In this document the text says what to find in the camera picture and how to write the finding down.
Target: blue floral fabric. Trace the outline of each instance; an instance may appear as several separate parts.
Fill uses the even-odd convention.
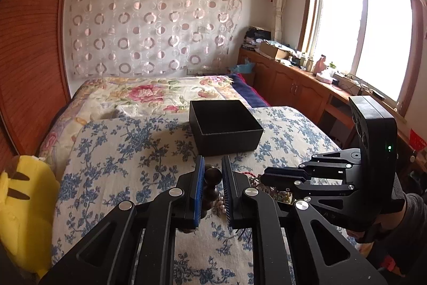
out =
[[[268,166],[297,166],[313,153],[338,150],[292,108],[250,111],[264,133],[255,151],[230,155],[235,171],[258,175]],[[84,126],[71,151],[56,204],[53,264],[121,201],[148,202],[174,187],[181,174],[194,170],[196,156],[188,114],[123,116]],[[221,168],[220,156],[205,160]],[[173,274],[177,285],[253,284],[252,262],[251,230],[232,230],[216,208],[193,233],[177,231]]]

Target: floral bedspread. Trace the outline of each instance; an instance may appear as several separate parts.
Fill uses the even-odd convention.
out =
[[[338,150],[292,108],[249,110],[264,132],[255,151],[230,155],[233,170],[257,175],[268,166],[297,166],[313,153]],[[194,170],[196,156],[185,114],[124,116],[86,124],[78,134],[61,182],[53,223],[52,262],[56,263],[122,200],[148,202],[174,187],[181,174]],[[220,156],[205,160],[220,168]],[[338,180],[313,180],[338,184]],[[223,190],[222,183],[218,189]],[[339,230],[347,237],[345,230]],[[215,208],[194,233],[177,231],[175,284],[253,284],[252,262],[251,230],[232,230],[225,215]]]
[[[60,181],[80,129],[90,121],[115,117],[117,109],[133,116],[186,113],[188,117],[189,102],[197,99],[239,99],[249,107],[231,83],[226,76],[88,80],[41,144],[39,157],[46,158]]]

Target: wall covering with circle pattern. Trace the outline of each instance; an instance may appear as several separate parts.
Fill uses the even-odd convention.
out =
[[[67,0],[64,47],[80,77],[219,69],[241,0]]]

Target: window pane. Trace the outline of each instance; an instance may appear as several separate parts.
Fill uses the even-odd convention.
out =
[[[363,0],[323,0],[314,60],[320,55],[349,72],[356,52]]]
[[[411,0],[368,0],[358,78],[398,100],[411,47]]]

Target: black box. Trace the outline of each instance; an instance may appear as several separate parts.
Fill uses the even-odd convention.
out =
[[[189,124],[202,156],[255,150],[264,131],[238,100],[191,101]]]

